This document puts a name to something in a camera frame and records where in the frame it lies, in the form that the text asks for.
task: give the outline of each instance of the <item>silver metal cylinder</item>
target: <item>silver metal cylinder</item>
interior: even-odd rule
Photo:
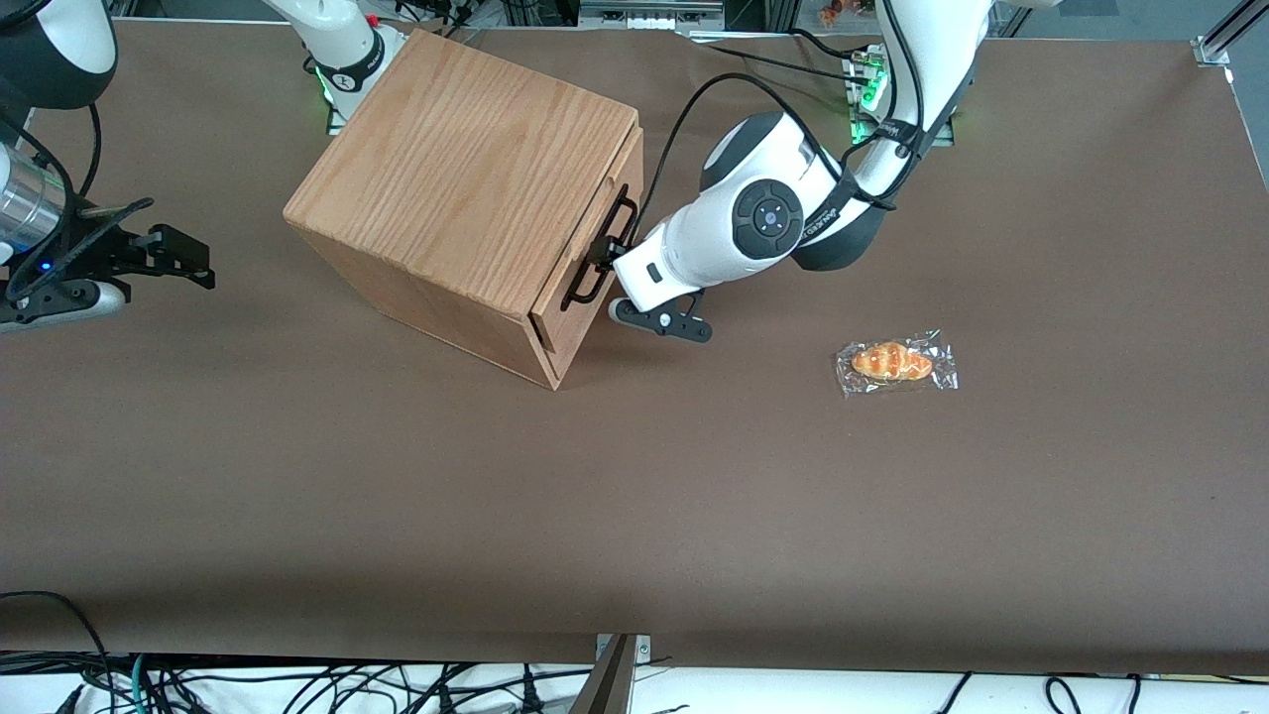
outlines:
[[[41,169],[18,150],[5,146],[0,156],[0,240],[18,251],[28,250],[57,227],[66,204],[66,188],[52,172]]]

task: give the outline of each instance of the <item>box lid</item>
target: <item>box lid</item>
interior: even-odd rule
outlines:
[[[416,30],[284,213],[524,315],[637,118],[632,107]]]

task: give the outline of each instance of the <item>plastic wrapper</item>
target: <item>plastic wrapper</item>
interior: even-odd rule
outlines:
[[[898,342],[909,354],[901,354],[904,368],[902,374],[916,375],[929,369],[929,374],[920,379],[879,379],[868,377],[854,367],[857,354],[862,354],[878,345]],[[872,341],[855,341],[848,344],[845,349],[838,351],[838,384],[841,392],[851,394],[873,394],[884,392],[921,392],[928,389],[957,389],[959,379],[956,373],[956,360],[952,356],[952,345],[943,340],[943,330],[929,330],[912,336],[877,339]]]

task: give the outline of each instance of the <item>white surface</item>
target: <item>white surface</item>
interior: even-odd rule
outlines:
[[[569,670],[574,666],[534,666],[534,672]],[[368,671],[374,672],[372,666]],[[319,672],[307,670],[220,670],[226,676],[275,676],[279,673]],[[426,689],[439,675],[439,666],[406,667],[415,689]],[[481,665],[459,676],[454,686],[480,686],[518,680],[519,665]],[[388,677],[400,682],[393,671]],[[959,675],[898,672],[811,672],[780,670],[708,670],[641,667],[631,700],[631,714],[654,714],[689,705],[684,714],[736,713],[841,713],[841,714],[930,714],[945,701]],[[961,692],[952,714],[1044,714],[1042,676],[975,675]],[[544,680],[537,684],[544,701],[574,696],[584,677]],[[1118,678],[1067,678],[1084,714],[1123,714],[1132,682]],[[53,711],[76,686],[72,675],[0,676],[0,714],[43,714]],[[303,681],[269,684],[194,682],[190,685],[212,714],[278,714]],[[404,692],[388,686],[374,691],[396,694],[405,705]],[[489,711],[514,704],[515,698],[497,692],[478,698],[461,713]],[[108,705],[104,692],[85,689],[76,709],[89,714]],[[325,711],[330,694],[308,709]],[[341,714],[385,714],[391,711],[382,696],[357,695],[340,708]],[[434,700],[425,714],[438,711]],[[1178,682],[1142,682],[1138,714],[1269,714],[1269,686]]]
[[[114,33],[100,0],[53,0],[36,19],[48,42],[76,67],[99,75],[114,66]]]

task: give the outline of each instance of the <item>brown table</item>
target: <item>brown table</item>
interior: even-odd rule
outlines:
[[[640,630],[684,665],[1269,672],[1269,198],[1184,43],[987,43],[857,265],[711,289],[704,346],[596,322],[553,394],[283,223],[327,141],[289,28],[118,32],[95,198],[154,195],[133,224],[206,240],[220,285],[0,341],[0,588],[118,651],[581,661]],[[473,43],[638,107],[650,166],[741,67],[666,33]],[[832,80],[756,71],[845,145]],[[709,96],[652,212],[768,108]],[[86,115],[43,114],[79,174]],[[959,392],[843,401],[836,349],[929,327]],[[6,607],[0,647],[86,647]]]

